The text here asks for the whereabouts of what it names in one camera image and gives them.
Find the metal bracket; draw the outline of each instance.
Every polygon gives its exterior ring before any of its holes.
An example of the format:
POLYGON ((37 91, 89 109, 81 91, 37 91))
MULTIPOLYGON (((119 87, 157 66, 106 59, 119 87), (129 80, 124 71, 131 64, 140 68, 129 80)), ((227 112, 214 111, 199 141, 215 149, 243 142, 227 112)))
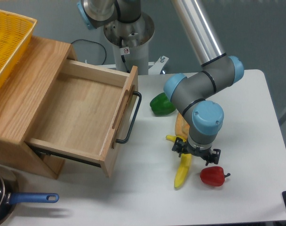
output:
POLYGON ((168 62, 168 60, 168 57, 161 56, 157 62, 150 69, 148 69, 148 74, 161 74, 161 71, 163 70, 163 67, 168 62))

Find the yellow banana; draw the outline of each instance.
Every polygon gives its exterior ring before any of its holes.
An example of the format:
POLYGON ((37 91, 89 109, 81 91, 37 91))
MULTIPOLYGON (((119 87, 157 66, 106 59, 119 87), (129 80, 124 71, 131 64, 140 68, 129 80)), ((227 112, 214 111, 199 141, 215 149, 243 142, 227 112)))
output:
MULTIPOLYGON (((181 136, 172 136, 172 135, 167 135, 166 136, 166 140, 175 142, 176 138, 179 137, 183 140, 183 142, 186 141, 185 138, 181 137, 181 136)), ((192 155, 191 154, 182 154, 181 155, 181 163, 179 165, 179 168, 177 169, 176 175, 175 175, 175 189, 179 189, 183 186, 190 166, 191 166, 191 162, 192 162, 192 155)))
POLYGON ((177 137, 181 138, 181 139, 183 140, 183 142, 185 142, 185 141, 186 141, 186 139, 185 139, 185 138, 183 138, 182 136, 172 136, 172 135, 167 135, 167 136, 166 136, 166 140, 169 140, 169 141, 175 142, 175 140, 176 140, 176 138, 177 138, 177 137))

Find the black cable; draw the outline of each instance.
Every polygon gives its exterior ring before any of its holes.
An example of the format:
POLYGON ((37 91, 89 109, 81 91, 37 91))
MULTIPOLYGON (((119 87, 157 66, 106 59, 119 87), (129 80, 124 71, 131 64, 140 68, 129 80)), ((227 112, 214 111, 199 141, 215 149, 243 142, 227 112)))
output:
POLYGON ((76 39, 76 40, 74 40, 73 42, 71 42, 71 44, 73 45, 73 44, 74 44, 75 42, 77 42, 77 41, 88 41, 88 42, 91 42, 91 43, 94 43, 94 44, 97 44, 97 45, 101 46, 101 47, 104 49, 104 53, 105 53, 104 61, 102 62, 101 65, 104 64, 104 62, 105 62, 105 60, 106 60, 106 57, 107 57, 107 53, 106 53, 105 47, 104 47, 102 44, 100 44, 99 42, 91 41, 91 40, 87 40, 87 39, 76 39))
MULTIPOLYGON (((120 40, 119 40, 119 48, 122 48, 122 41, 123 41, 123 39, 122 39, 122 37, 120 37, 120 40)), ((124 66, 125 66, 126 72, 127 72, 127 73, 130 73, 130 71, 129 71, 127 65, 126 65, 126 61, 125 61, 124 55, 121 55, 121 59, 122 59, 122 62, 123 62, 123 64, 124 64, 124 66)))

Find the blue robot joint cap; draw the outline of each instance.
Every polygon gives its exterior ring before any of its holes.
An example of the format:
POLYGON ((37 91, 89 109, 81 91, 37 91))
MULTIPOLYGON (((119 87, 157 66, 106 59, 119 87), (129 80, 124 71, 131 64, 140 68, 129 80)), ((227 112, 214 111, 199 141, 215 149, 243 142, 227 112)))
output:
POLYGON ((222 127, 224 113, 222 107, 213 101, 199 102, 192 112, 195 128, 202 134, 216 135, 222 127))

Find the yellow plastic basket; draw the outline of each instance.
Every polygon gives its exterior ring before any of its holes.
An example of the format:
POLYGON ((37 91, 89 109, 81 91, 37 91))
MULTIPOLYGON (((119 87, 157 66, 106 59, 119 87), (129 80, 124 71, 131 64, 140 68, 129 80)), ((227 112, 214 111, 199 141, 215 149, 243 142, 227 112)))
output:
POLYGON ((37 20, 0 10, 0 88, 27 49, 37 20))

